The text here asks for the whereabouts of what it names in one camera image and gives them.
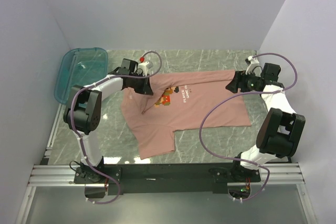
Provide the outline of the pink t shirt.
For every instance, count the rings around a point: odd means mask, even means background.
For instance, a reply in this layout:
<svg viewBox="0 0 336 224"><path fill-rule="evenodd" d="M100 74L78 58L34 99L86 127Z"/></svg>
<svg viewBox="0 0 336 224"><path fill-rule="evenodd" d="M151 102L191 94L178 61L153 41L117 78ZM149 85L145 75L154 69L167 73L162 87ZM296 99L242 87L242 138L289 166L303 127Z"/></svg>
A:
<svg viewBox="0 0 336 224"><path fill-rule="evenodd" d="M214 106L232 97L225 87L234 75L234 70L156 74L150 78L153 95L124 89L121 111L138 141L140 158L173 152L175 131L250 126L242 97L232 98L207 116Z"/></svg>

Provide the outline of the teal transparent plastic bin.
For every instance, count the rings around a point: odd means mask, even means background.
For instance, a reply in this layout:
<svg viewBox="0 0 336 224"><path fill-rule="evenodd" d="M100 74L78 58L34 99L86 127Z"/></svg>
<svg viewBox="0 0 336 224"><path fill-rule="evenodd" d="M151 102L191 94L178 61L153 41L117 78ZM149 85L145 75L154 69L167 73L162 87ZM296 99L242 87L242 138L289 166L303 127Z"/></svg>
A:
<svg viewBox="0 0 336 224"><path fill-rule="evenodd" d="M72 86L86 86L103 79L108 70L108 53L103 48L77 48L67 52L62 59L54 97L66 104Z"/></svg>

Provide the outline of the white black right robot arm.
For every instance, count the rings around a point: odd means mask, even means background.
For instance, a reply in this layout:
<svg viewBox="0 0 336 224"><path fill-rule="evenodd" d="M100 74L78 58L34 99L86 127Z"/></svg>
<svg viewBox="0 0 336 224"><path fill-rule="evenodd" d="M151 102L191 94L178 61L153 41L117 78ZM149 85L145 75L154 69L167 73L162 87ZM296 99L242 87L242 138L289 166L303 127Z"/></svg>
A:
<svg viewBox="0 0 336 224"><path fill-rule="evenodd" d="M238 91L262 91L268 114L257 134L256 144L239 155L241 161L232 166L230 175L241 182L249 170L257 170L258 165L275 159L292 157L299 145L306 119L290 106L284 86L278 82L281 67L266 63L261 74L253 70L236 71L233 80L226 86L232 93Z"/></svg>

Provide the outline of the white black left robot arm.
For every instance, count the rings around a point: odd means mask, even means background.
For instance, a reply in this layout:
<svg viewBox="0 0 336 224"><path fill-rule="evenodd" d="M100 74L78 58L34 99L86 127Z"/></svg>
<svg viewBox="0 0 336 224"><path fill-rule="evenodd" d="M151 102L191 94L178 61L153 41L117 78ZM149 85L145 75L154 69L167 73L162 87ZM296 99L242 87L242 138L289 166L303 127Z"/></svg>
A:
<svg viewBox="0 0 336 224"><path fill-rule="evenodd" d="M95 135L105 98L125 88L132 88L138 94L152 95L149 77L154 74L152 62L140 58L140 62L123 59L106 77L86 86L71 88L64 112L64 122L73 131L81 151L80 170L76 175L93 183L104 178L109 180L104 170L103 155Z"/></svg>

